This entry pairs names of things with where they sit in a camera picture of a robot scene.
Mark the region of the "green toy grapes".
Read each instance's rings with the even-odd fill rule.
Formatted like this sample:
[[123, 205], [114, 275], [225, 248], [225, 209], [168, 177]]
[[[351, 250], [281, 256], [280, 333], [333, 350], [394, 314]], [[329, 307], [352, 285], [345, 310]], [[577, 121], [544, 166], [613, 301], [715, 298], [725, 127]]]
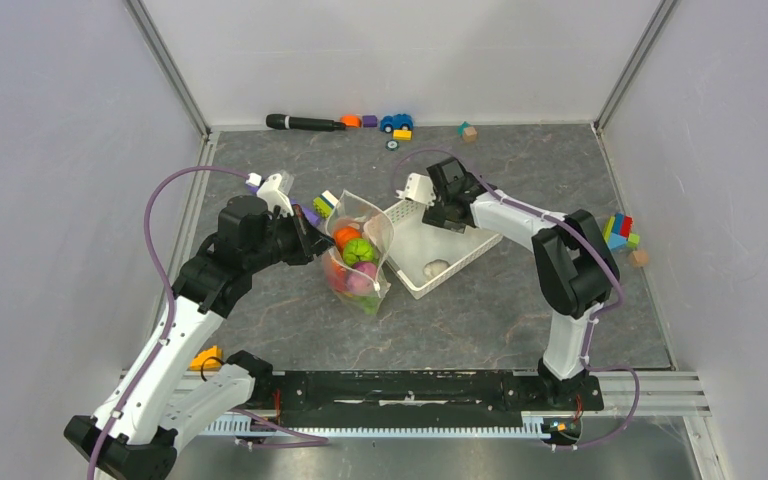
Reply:
[[360, 308], [366, 315], [375, 315], [380, 309], [382, 299], [377, 296], [351, 295], [351, 303]]

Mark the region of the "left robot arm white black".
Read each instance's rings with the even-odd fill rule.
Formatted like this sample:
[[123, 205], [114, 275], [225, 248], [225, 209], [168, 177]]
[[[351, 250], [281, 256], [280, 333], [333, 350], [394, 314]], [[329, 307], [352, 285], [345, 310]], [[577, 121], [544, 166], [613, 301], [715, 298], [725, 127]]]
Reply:
[[254, 274], [278, 263], [306, 265], [332, 247], [302, 208], [288, 213], [254, 196], [228, 202], [218, 228], [183, 264], [171, 285], [166, 317], [132, 369], [91, 415], [75, 415], [64, 436], [88, 461], [87, 476], [164, 479], [178, 454], [226, 411], [266, 405], [271, 367], [248, 356], [223, 365], [185, 397], [171, 396], [200, 346], [252, 288]]

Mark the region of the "clear zip top bag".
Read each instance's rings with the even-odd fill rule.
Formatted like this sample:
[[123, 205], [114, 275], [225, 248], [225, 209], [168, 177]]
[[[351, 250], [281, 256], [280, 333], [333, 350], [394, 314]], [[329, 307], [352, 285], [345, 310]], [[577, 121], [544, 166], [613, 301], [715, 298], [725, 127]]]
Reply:
[[345, 190], [324, 230], [334, 242], [322, 257], [329, 288], [364, 314], [377, 314], [390, 289], [383, 266], [395, 239], [392, 220], [370, 201]]

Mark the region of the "orange toy pumpkin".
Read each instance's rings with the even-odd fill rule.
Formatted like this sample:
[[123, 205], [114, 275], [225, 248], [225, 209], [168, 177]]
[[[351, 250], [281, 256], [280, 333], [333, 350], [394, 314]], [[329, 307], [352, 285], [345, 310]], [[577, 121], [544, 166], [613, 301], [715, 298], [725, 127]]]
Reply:
[[333, 239], [339, 252], [342, 252], [350, 241], [362, 238], [362, 233], [357, 228], [351, 226], [337, 229], [333, 234]]

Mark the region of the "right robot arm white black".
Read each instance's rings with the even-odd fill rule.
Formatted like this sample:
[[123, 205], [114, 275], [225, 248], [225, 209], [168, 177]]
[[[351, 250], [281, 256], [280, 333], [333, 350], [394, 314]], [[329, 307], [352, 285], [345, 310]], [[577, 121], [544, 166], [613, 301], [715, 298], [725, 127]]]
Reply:
[[455, 157], [427, 172], [432, 200], [424, 223], [456, 232], [489, 230], [532, 253], [540, 290], [552, 310], [537, 392], [551, 408], [566, 406], [587, 376], [595, 325], [620, 288], [619, 269], [595, 218], [586, 210], [562, 214], [516, 200]]

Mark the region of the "green toy lettuce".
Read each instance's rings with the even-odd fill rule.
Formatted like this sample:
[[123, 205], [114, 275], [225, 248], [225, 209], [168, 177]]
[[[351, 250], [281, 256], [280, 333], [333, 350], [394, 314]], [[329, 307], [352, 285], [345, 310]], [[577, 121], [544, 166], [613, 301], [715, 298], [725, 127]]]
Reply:
[[346, 265], [354, 267], [358, 263], [368, 262], [375, 265], [379, 261], [379, 253], [368, 240], [355, 239], [348, 243], [342, 251], [342, 259]]

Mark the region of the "purple toy onion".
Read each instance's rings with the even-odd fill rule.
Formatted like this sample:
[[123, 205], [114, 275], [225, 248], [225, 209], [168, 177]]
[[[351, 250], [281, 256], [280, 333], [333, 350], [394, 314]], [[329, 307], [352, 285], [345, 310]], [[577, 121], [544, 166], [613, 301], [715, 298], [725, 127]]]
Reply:
[[353, 295], [369, 296], [375, 292], [378, 267], [373, 262], [361, 261], [353, 266], [346, 279], [348, 291]]

